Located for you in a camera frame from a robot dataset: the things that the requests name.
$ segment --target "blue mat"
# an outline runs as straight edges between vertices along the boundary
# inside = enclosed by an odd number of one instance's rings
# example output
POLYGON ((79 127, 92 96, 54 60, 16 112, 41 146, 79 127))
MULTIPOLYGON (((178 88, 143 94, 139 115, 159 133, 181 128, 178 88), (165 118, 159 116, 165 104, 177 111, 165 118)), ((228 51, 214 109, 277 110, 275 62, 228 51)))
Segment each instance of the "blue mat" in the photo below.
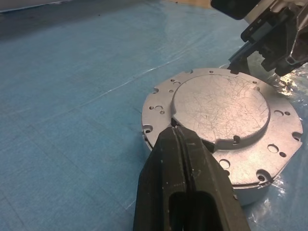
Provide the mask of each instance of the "blue mat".
MULTIPOLYGON (((151 0, 75 0, 1 15, 0 231, 131 230, 146 96, 183 70, 224 65, 246 26, 151 0)), ((308 86, 306 77, 297 86, 308 86)), ((303 120, 305 89, 292 98, 303 120)), ((245 208, 252 230, 307 229, 302 141, 266 198, 245 208)))

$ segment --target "robotic arm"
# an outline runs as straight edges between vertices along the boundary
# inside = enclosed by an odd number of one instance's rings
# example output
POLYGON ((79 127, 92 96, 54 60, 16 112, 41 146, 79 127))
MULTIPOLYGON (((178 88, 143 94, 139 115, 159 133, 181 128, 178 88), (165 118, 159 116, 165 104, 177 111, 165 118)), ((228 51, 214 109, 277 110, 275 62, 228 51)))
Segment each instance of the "robotic arm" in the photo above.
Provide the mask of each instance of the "robotic arm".
POLYGON ((308 0, 212 0, 216 10, 250 25, 245 43, 230 59, 228 69, 250 74, 247 57, 258 51, 266 71, 284 76, 308 62, 308 0))

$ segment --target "aluminum part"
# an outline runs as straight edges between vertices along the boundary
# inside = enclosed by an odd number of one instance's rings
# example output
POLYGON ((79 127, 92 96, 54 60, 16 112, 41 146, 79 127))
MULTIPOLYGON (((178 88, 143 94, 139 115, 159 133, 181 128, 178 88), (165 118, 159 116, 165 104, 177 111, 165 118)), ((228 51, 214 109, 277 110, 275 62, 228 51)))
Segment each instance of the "aluminum part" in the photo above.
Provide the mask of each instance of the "aluminum part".
POLYGON ((171 121, 215 146, 213 156, 243 205, 266 192, 302 144, 300 119, 284 97, 255 77, 225 69, 182 72, 156 86, 142 109, 149 149, 171 121))

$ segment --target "metal disc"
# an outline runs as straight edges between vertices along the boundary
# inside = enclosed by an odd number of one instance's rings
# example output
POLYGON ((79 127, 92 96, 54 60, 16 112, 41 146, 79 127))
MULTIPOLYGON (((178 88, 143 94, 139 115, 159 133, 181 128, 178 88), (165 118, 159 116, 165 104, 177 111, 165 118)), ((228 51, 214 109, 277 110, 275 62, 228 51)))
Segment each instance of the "metal disc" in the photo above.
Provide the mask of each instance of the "metal disc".
POLYGON ((214 146, 242 204, 255 201, 301 146, 300 119, 270 85, 252 76, 205 68, 155 87, 142 110, 151 149, 168 126, 194 130, 214 146))

